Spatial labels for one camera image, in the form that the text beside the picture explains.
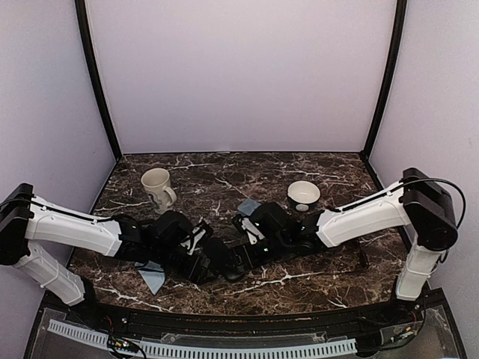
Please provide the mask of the blue cleaning cloth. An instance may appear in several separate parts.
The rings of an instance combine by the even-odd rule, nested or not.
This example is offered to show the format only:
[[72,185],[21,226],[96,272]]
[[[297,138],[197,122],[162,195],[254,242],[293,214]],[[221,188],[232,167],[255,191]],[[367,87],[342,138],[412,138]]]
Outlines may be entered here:
[[160,264],[148,261],[135,263],[135,269],[143,278],[144,282],[153,295],[156,295],[165,283],[165,271]]

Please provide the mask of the grey glasses case green lining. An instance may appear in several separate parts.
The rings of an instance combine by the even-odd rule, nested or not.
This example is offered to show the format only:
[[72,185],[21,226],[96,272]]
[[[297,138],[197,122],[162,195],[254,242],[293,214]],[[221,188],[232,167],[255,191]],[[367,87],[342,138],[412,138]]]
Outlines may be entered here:
[[247,198],[237,207],[237,211],[242,217],[249,217],[259,206],[260,202]]

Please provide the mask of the dark sunglasses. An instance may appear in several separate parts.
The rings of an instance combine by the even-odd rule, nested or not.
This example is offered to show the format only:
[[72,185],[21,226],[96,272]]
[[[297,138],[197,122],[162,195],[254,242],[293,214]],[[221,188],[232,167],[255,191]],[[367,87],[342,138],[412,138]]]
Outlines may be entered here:
[[334,271],[331,275],[360,274],[369,269],[369,259],[358,239],[349,240],[334,250],[332,259],[336,264],[342,265],[343,271]]

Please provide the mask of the black glasses case cream lining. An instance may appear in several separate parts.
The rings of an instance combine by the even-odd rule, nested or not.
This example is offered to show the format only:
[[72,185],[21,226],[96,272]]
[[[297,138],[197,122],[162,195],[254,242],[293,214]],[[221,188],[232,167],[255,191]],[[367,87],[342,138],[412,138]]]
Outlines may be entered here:
[[203,245],[203,252],[210,265],[226,281],[236,283],[244,278],[245,272],[234,252],[219,238],[211,237]]

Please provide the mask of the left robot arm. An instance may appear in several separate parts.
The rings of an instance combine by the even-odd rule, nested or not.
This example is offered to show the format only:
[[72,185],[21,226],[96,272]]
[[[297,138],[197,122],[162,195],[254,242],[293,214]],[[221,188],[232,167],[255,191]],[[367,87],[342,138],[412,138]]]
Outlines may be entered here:
[[124,214],[104,218],[65,209],[34,195],[28,183],[18,185],[1,202],[1,264],[23,271],[67,306],[76,306],[77,315],[90,326],[106,319],[91,282],[66,269],[40,242],[84,248],[143,266],[173,266],[190,282],[203,284],[216,274],[196,248],[212,234],[206,222],[193,225],[171,210],[137,221]]

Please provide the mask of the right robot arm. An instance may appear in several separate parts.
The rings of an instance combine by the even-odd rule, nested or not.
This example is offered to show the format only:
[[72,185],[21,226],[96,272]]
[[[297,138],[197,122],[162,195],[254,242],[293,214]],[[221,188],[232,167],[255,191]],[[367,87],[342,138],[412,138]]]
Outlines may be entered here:
[[323,209],[296,219],[277,203],[262,203],[239,212],[234,226],[248,242],[231,249],[238,271],[247,271],[279,260],[336,248],[352,239],[392,227],[410,226],[415,239],[405,267],[396,280],[394,298],[382,308],[382,318],[396,325],[411,311],[436,264],[459,237],[464,214],[456,215],[447,180],[428,177],[408,168],[400,180],[361,200]]

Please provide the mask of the cream bowl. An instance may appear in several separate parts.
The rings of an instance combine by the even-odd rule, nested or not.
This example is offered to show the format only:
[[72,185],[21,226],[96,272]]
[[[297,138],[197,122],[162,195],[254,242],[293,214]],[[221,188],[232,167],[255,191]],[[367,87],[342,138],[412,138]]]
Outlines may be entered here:
[[287,188],[287,201],[297,212],[310,212],[317,207],[320,189],[309,181],[295,181]]

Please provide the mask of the cream paper cup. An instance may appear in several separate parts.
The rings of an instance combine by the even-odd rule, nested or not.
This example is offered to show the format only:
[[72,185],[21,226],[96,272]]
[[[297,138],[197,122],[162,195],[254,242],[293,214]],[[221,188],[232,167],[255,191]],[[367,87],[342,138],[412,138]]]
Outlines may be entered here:
[[160,215],[170,210],[177,202],[177,195],[171,186],[170,173],[164,168],[153,168],[141,176],[141,184]]

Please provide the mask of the black front rail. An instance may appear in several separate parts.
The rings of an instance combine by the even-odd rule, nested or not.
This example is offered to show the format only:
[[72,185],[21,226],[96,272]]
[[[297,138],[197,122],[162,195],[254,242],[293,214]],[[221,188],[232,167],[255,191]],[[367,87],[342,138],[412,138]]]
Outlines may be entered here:
[[350,309],[273,316],[200,316],[128,309],[109,304],[99,307],[110,315],[114,332],[131,337],[159,338],[163,334],[253,336],[325,332],[330,337],[368,335],[379,330],[364,317],[391,308],[386,302]]

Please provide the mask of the right black frame post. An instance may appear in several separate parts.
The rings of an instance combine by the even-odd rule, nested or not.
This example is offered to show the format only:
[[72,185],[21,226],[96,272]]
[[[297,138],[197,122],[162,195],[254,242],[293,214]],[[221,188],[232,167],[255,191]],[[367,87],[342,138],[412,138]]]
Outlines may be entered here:
[[376,107],[370,123],[370,128],[367,134],[366,142],[364,144],[361,155],[365,161],[368,161],[376,143],[379,128],[382,122],[385,108],[388,101],[388,96],[391,90],[394,79],[394,72],[397,64],[397,58],[400,51],[400,44],[403,35],[403,27],[406,19],[407,0],[397,0],[396,9],[394,13],[393,27],[391,31],[391,40],[388,48],[388,55],[385,62],[385,69],[382,77],[381,86],[379,89]]

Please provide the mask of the black frame post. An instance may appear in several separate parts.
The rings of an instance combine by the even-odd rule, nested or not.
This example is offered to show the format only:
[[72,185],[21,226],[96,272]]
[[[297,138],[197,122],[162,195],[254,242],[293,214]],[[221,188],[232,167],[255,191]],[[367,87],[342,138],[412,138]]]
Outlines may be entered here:
[[394,72],[397,64],[397,58],[400,51],[400,44],[403,35],[403,27],[406,19],[407,0],[397,0],[396,9],[394,13],[393,27],[391,31],[391,40],[388,48],[388,55],[385,62],[385,69],[382,77],[381,86],[379,89],[376,107],[370,123],[370,128],[367,134],[366,142],[364,144],[361,155],[365,161],[368,161],[376,143],[379,128],[382,122],[385,108],[388,101],[388,96],[391,90],[394,79]]
[[83,53],[85,57],[85,63],[88,69],[91,87],[94,92],[97,108],[100,113],[100,119],[102,121],[102,125],[106,133],[111,152],[115,158],[115,161],[118,162],[122,158],[123,153],[120,149],[118,137],[115,133],[112,118],[109,113],[108,105],[106,102],[106,96],[103,90],[103,84],[100,78],[100,71],[97,65],[91,30],[88,21],[87,4],[84,0],[75,0],[74,4],[76,9],[76,18],[79,27]]

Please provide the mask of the left black frame post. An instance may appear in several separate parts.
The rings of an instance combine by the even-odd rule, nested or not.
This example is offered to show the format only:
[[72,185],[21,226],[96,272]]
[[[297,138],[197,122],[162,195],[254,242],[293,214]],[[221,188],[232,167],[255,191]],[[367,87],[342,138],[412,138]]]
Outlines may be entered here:
[[97,65],[91,30],[88,21],[87,4],[84,0],[75,0],[74,4],[76,9],[76,18],[79,27],[83,53],[85,57],[85,63],[88,69],[91,87],[94,92],[97,108],[100,113],[100,119],[102,121],[102,125],[106,133],[111,152],[115,158],[115,161],[118,162],[122,158],[123,153],[120,149],[118,137],[115,133],[112,118],[109,113],[108,105],[106,102],[106,96],[103,90],[103,84],[100,78],[100,71]]

